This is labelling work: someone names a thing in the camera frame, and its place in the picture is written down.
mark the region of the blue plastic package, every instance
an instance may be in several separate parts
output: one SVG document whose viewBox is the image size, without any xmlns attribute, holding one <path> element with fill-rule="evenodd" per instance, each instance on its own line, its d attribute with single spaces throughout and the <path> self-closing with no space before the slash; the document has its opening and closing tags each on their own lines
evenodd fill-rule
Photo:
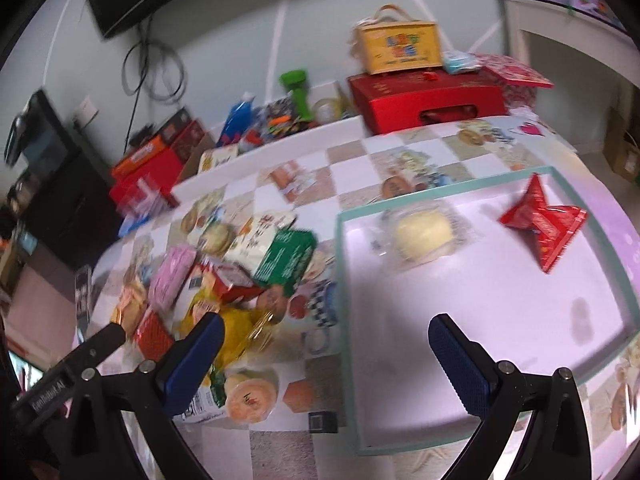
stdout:
<svg viewBox="0 0 640 480">
<path fill-rule="evenodd" d="M 477 72 L 482 68 L 482 64 L 473 54 L 468 54 L 461 50 L 447 50 L 442 53 L 442 67 L 447 73 L 455 75 L 465 72 Z"/>
<path fill-rule="evenodd" d="M 242 100 L 231 108 L 226 118 L 225 126 L 222 128 L 222 133 L 220 133 L 220 138 L 216 143 L 217 148 L 240 141 L 242 134 L 251 126 L 253 119 L 251 106 L 254 98 L 255 95 L 245 92 Z"/>
</svg>

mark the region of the metal screw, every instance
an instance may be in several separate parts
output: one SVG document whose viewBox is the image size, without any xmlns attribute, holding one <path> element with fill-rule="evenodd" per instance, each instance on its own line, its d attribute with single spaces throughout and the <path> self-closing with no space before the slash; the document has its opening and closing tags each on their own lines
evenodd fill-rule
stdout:
<svg viewBox="0 0 640 480">
<path fill-rule="evenodd" d="M 140 370 L 143 374 L 148 374 L 156 369 L 156 362 L 151 359 L 146 359 L 140 363 L 138 366 L 138 370 Z"/>
<path fill-rule="evenodd" d="M 571 379 L 574 375 L 571 373 L 569 368 L 558 368 L 558 375 L 562 377 L 565 381 Z"/>
<path fill-rule="evenodd" d="M 82 373 L 80 374 L 80 377 L 82 377 L 83 381 L 90 381 L 91 379 L 93 379 L 95 377 L 95 369 L 94 368 L 85 368 L 84 370 L 82 370 Z"/>
<path fill-rule="evenodd" d="M 511 361 L 500 361 L 498 363 L 498 370 L 503 374 L 513 374 L 516 371 L 516 367 Z"/>
</svg>

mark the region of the table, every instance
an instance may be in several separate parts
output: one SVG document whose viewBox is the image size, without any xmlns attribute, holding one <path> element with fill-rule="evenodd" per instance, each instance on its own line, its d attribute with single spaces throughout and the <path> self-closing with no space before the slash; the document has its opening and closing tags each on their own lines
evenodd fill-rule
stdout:
<svg viewBox="0 0 640 480">
<path fill-rule="evenodd" d="M 350 123 L 335 124 L 319 129 L 316 134 L 327 133 L 325 149 L 302 154 L 298 148 L 287 151 L 287 141 L 281 141 L 278 157 L 290 158 L 304 168 L 316 172 L 317 183 L 305 192 L 295 205 L 283 199 L 271 183 L 268 173 L 273 159 L 259 159 L 255 153 L 242 156 L 198 176 L 200 191 L 213 193 L 225 206 L 225 217 L 236 226 L 242 225 L 253 212 L 265 209 L 293 209 L 298 228 L 313 230 L 319 247 L 325 253 L 333 250 L 334 221 L 343 209 L 363 205 L 378 199 L 380 184 L 388 176 L 388 158 L 394 150 L 409 148 L 423 152 L 435 174 L 444 178 L 434 182 L 460 182 L 491 174 L 519 170 L 524 167 L 549 164 L 555 166 L 580 193 L 590 211 L 600 221 L 612 245 L 625 264 L 636 290 L 640 287 L 640 238 L 608 190 L 586 169 L 575 153 L 561 144 L 554 134 L 539 124 L 534 128 L 514 117 L 486 118 L 490 128 L 498 128 L 513 137 L 509 149 L 500 142 L 485 142 L 471 146 L 458 136 L 457 123 L 439 124 L 405 130 L 387 136 L 365 137 L 360 118 Z M 332 145 L 335 137 L 331 130 L 349 129 L 350 142 Z M 277 148 L 274 143 L 267 148 Z M 98 297 L 92 325 L 99 327 L 108 318 L 122 286 L 127 268 L 143 260 L 160 257 L 166 248 L 182 242 L 186 234 L 180 222 L 193 206 L 184 201 L 177 209 L 142 226 L 121 243 L 110 248 L 98 262 L 94 275 L 102 292 Z M 331 278 L 331 269 L 321 278 Z M 180 430 L 212 478 L 239 480 L 266 479 L 379 479 L 379 480 L 435 480 L 441 478 L 464 441 L 387 456 L 355 456 L 344 416 L 341 381 L 340 324 L 328 329 L 329 344 L 320 352 L 310 354 L 302 344 L 302 333 L 316 327 L 310 316 L 293 319 L 287 316 L 279 325 L 279 344 L 246 365 L 251 369 L 270 370 L 278 378 L 278 402 L 270 417 L 261 423 L 242 426 L 228 418 L 219 418 L 201 424 L 181 426 Z M 117 372 L 131 368 L 129 356 L 117 352 L 105 362 L 102 371 Z M 308 381 L 316 393 L 313 410 L 331 410 L 337 413 L 339 431 L 335 434 L 310 434 L 307 413 L 294 413 L 283 397 L 290 383 Z M 640 387 L 640 342 L 636 339 L 603 371 L 580 387 L 580 398 L 590 431 L 593 477 L 608 471 L 640 434 L 629 417 L 624 424 L 625 405 L 628 402 L 626 385 L 632 394 Z M 514 454 L 524 436 L 526 421 L 515 428 L 503 457 L 498 462 L 494 478 L 505 476 Z M 144 452 L 140 436 L 134 434 L 136 447 L 142 449 L 145 465 L 152 463 Z"/>
</svg>

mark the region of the red snack package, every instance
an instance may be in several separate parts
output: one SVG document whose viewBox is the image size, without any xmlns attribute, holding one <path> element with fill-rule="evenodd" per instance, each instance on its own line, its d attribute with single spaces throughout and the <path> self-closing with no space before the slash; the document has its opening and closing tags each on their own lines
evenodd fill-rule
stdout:
<svg viewBox="0 0 640 480">
<path fill-rule="evenodd" d="M 169 335 L 162 320 L 151 309 L 147 309 L 140 325 L 133 336 L 145 359 L 159 361 L 160 358 L 174 344 L 174 339 Z"/>
<path fill-rule="evenodd" d="M 213 256 L 202 256 L 202 285 L 213 290 L 222 303 L 249 301 L 264 289 L 256 285 L 240 266 Z"/>
<path fill-rule="evenodd" d="M 587 216 L 584 209 L 573 205 L 547 205 L 540 177 L 534 173 L 522 199 L 499 220 L 507 227 L 536 233 L 540 266 L 548 273 Z"/>
</svg>

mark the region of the tray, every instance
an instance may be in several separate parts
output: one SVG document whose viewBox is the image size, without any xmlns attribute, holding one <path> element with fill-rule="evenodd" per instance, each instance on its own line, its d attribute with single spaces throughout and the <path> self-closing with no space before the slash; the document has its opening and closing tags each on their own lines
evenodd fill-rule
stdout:
<svg viewBox="0 0 640 480">
<path fill-rule="evenodd" d="M 551 374 L 567 366 L 582 384 L 640 328 L 622 263 L 593 216 L 551 273 L 532 235 L 497 218 L 539 173 L 550 204 L 588 209 L 552 167 L 452 184 L 342 212 L 336 225 L 343 372 L 349 427 L 359 454 L 439 446 L 469 436 L 466 414 L 431 352 L 427 328 L 447 312 L 496 361 Z M 445 198 L 480 235 L 459 252 L 403 273 L 370 247 L 367 227 L 386 209 Z"/>
</svg>

